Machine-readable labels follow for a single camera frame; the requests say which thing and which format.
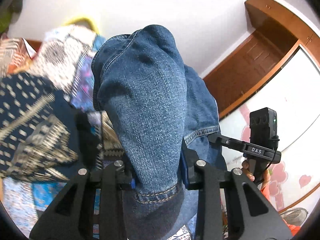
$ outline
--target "wooden cabinet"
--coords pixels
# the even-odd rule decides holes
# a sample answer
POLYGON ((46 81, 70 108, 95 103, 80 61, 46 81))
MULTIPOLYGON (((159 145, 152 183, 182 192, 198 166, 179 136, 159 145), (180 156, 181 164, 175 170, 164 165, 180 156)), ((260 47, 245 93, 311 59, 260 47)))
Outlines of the wooden cabinet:
POLYGON ((288 30, 305 45, 314 33, 313 30, 296 15, 293 15, 291 18, 288 30))
POLYGON ((320 61, 320 38, 316 34, 311 36, 306 47, 310 50, 312 56, 320 61))
POLYGON ((204 82, 217 101, 220 117, 233 110, 236 106, 230 106, 259 83, 283 56, 256 31, 209 73, 204 82))
POLYGON ((289 31, 295 38, 301 40, 304 45, 309 42, 311 36, 316 35, 298 16, 274 0, 247 0, 245 5, 252 26, 259 31, 262 29, 263 35, 270 40, 272 37, 278 36, 278 34, 274 35, 273 33, 279 32, 279 30, 282 33, 289 31), (281 27, 276 26, 272 21, 281 24, 284 30, 281 30, 281 27))
POLYGON ((290 20, 294 15, 291 11, 274 0, 247 0, 245 4, 254 6, 284 26, 290 23, 290 20))

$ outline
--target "finger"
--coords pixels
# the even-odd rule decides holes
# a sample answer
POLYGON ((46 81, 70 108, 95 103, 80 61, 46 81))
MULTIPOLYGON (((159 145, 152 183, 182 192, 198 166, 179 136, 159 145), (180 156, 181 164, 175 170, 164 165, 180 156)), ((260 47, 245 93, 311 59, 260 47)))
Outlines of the finger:
POLYGON ((266 187, 266 185, 269 184, 270 180, 271 180, 270 173, 268 170, 265 170, 263 172, 263 183, 261 185, 261 189, 264 189, 266 187))
POLYGON ((247 169, 245 169, 245 168, 242 168, 241 170, 242 170, 242 172, 243 172, 245 175, 247 175, 247 177, 249 178, 249 180, 254 181, 254 176, 249 172, 249 170, 247 170, 247 169))
POLYGON ((245 169, 249 168, 249 163, 247 162, 247 160, 242 162, 242 167, 244 167, 245 169))
POLYGON ((265 182, 269 182, 271 180, 271 176, 268 170, 265 170, 263 172, 263 179, 265 182))

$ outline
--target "metal screw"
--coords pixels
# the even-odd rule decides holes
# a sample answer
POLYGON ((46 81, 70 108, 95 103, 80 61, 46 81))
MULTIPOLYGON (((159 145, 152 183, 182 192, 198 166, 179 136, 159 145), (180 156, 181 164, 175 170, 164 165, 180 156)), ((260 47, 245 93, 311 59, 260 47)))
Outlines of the metal screw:
POLYGON ((197 160, 196 164, 200 167, 205 166, 205 161, 204 160, 197 160))
POLYGON ((242 171, 239 168, 235 168, 235 169, 233 169, 233 173, 236 174, 236 175, 241 175, 242 171))
POLYGON ((85 175, 85 174, 87 174, 87 169, 85 169, 85 168, 79 169, 78 174, 79 174, 79 175, 85 175))
POLYGON ((117 160, 113 163, 116 167, 121 167, 123 165, 123 161, 117 160))

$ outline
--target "black handle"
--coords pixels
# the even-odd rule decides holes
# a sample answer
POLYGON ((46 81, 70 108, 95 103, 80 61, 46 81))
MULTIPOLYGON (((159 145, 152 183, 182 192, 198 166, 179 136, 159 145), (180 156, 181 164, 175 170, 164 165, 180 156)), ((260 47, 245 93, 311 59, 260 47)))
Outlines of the black handle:
POLYGON ((261 160, 256 160, 253 158, 248 158, 247 159, 249 163, 249 171, 252 173, 254 176, 254 181, 253 183, 255 185, 259 185, 263 182, 263 172, 265 171, 267 165, 269 164, 268 161, 261 161, 261 160))

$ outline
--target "blue denim fabric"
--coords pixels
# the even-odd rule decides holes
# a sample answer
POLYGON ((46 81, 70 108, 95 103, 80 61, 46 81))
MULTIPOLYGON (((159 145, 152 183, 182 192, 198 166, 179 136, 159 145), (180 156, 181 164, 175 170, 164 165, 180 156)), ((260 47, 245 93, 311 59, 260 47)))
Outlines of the blue denim fabric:
POLYGON ((172 34, 150 25, 104 43, 92 61, 93 105, 106 110, 139 183, 123 192, 130 240, 167 239, 196 213, 197 191, 181 184, 182 137, 201 159, 225 169, 215 99, 184 65, 172 34))

